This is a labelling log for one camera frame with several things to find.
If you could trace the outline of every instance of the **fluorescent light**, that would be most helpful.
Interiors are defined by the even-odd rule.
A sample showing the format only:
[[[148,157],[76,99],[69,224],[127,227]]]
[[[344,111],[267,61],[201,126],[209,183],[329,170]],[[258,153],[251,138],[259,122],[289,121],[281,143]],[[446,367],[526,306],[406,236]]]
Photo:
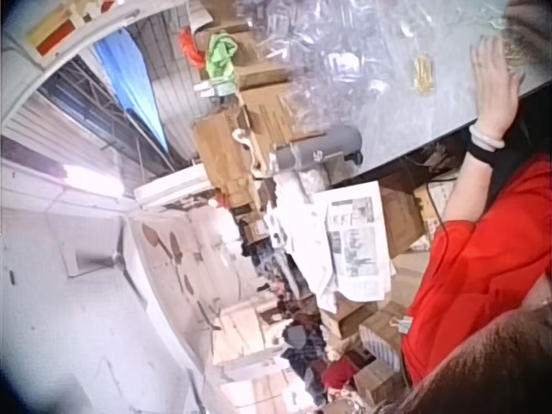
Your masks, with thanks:
[[[120,198],[124,193],[124,185],[119,179],[82,166],[64,166],[67,177],[65,183],[80,190],[93,192],[102,196]]]

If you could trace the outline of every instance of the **cardboard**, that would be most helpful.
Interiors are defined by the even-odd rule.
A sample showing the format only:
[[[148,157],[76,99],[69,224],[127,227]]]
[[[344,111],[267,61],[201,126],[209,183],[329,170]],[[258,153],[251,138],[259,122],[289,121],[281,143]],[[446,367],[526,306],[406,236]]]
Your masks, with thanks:
[[[227,196],[231,209],[242,207],[253,202],[252,185],[249,177],[227,181],[219,188]]]
[[[232,138],[237,127],[239,109],[225,110],[197,120],[193,131],[199,157],[213,186],[226,194],[229,181],[249,178],[250,155]]]
[[[262,220],[248,224],[244,230],[248,244],[253,244],[270,237],[267,226]]]
[[[364,348],[394,372],[400,371],[401,336],[397,327],[391,326],[391,321],[393,318],[402,319],[405,315],[406,308],[392,301],[359,326]]]
[[[452,179],[457,175],[458,171],[448,172],[435,178],[435,180]],[[433,240],[437,228],[441,225],[439,217],[442,219],[445,206],[450,199],[450,194],[452,194],[455,184],[455,181],[430,183],[430,193],[428,193],[426,185],[422,185],[414,191],[414,197],[420,210],[423,225],[431,240]],[[437,210],[433,207],[433,203],[431,203],[430,194]]]
[[[320,310],[322,324],[339,339],[347,338],[358,331],[359,324],[378,309],[375,302],[363,304],[351,302],[341,293],[336,294],[337,313]]]
[[[423,220],[414,195],[399,174],[379,182],[391,258],[404,253],[424,234]]]
[[[289,84],[276,84],[240,91],[238,99],[247,115],[248,128],[261,171],[268,171],[269,154],[298,138],[293,120],[285,107]]]
[[[251,32],[235,33],[232,38],[238,45],[232,63],[239,90],[245,91],[287,80],[288,73],[282,65],[261,57],[257,41]]]
[[[211,35],[221,31],[226,33],[238,33],[249,30],[245,20],[235,14],[234,2],[232,0],[202,0],[203,6],[213,18],[213,22],[200,28],[194,34],[196,48],[205,52],[209,49]]]
[[[338,399],[333,403],[322,407],[323,414],[354,414],[357,410],[354,407],[354,403],[348,399]]]
[[[394,401],[405,389],[401,374],[393,372],[378,359],[354,376],[354,384],[362,400],[372,407],[384,401]]]

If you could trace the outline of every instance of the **plastic packaging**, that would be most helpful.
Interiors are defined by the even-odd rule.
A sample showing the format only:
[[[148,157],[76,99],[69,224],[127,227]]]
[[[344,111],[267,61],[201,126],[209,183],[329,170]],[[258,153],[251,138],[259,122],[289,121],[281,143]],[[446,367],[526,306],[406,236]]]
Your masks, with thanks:
[[[385,93],[392,62],[377,0],[238,0],[238,12],[260,48],[292,74],[285,104],[296,132],[353,123],[365,104]]]

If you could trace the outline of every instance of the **black cable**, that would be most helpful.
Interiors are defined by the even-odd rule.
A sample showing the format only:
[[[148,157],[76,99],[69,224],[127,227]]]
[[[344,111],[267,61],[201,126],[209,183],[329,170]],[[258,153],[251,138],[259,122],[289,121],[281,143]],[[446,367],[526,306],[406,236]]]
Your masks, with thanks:
[[[441,256],[441,259],[439,260],[439,263],[437,263],[437,267],[434,271],[434,274],[439,271],[439,268],[441,267],[441,264],[442,264],[442,261],[445,257],[445,254],[447,253],[447,250],[449,250],[449,231],[447,230],[447,227],[445,226],[445,223],[442,220],[441,214],[439,214],[439,210],[437,209],[437,206],[435,204],[435,200],[431,196],[430,184],[431,184],[431,182],[449,182],[449,181],[456,181],[456,179],[444,179],[444,180],[441,180],[441,181],[435,180],[435,181],[430,181],[428,183],[425,183],[425,190],[428,192],[428,198],[430,199],[431,207],[433,207],[433,211],[435,212],[435,214],[437,216],[437,220],[439,221],[439,227],[442,228],[442,231],[444,231],[444,233],[445,233],[445,250],[444,250],[444,252]]]
[[[432,183],[450,183],[450,182],[453,182],[453,181],[456,181],[458,180],[458,177],[453,177],[452,179],[432,179],[429,184],[432,184]]]

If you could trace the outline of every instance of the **red shirt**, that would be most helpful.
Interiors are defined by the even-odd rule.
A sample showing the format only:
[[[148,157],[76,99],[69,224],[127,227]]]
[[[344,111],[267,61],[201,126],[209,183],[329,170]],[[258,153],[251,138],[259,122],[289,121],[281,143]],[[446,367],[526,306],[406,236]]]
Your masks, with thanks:
[[[477,223],[437,230],[402,342],[414,384],[473,333],[518,308],[550,269],[551,176],[549,161],[535,160]]]

